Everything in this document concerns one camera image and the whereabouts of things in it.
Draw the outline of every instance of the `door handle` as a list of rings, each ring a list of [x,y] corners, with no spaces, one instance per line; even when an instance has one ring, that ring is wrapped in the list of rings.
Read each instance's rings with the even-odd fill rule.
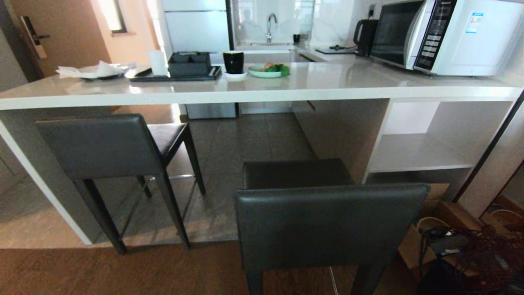
[[[23,15],[20,17],[20,20],[22,22],[22,25],[24,27],[24,31],[27,33],[29,39],[31,40],[31,48],[33,52],[37,55],[38,58],[44,59],[47,58],[47,54],[45,50],[43,49],[42,43],[40,43],[40,39],[50,38],[49,35],[37,35],[35,28],[33,28],[31,24],[31,20],[28,16]]]
[[[315,108],[315,106],[311,103],[311,101],[306,100],[306,102],[309,104],[309,106],[311,107],[311,109],[312,109],[313,111],[316,112],[316,108]]]

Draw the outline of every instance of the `stool backrest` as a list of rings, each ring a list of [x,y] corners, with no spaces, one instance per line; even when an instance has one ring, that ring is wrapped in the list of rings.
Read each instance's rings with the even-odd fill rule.
[[[71,179],[162,171],[158,148],[140,114],[46,119],[36,125]]]
[[[425,184],[239,190],[244,267],[387,264],[428,192]]]

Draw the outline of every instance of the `window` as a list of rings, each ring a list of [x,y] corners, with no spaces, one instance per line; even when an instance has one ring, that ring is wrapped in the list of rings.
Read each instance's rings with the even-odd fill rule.
[[[113,34],[127,33],[118,0],[99,0],[107,25]]]

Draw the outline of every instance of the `microwave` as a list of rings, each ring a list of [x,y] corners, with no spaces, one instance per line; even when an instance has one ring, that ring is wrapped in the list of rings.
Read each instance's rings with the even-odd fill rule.
[[[524,3],[415,0],[382,6],[370,56],[445,76],[495,76],[522,33]]]

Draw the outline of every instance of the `faucet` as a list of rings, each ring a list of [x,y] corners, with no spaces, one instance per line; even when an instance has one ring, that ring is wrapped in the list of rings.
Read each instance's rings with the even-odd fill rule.
[[[275,24],[278,23],[277,16],[274,13],[270,14],[267,19],[267,43],[271,43],[271,39],[273,39],[273,37],[271,36],[271,16],[275,19]]]

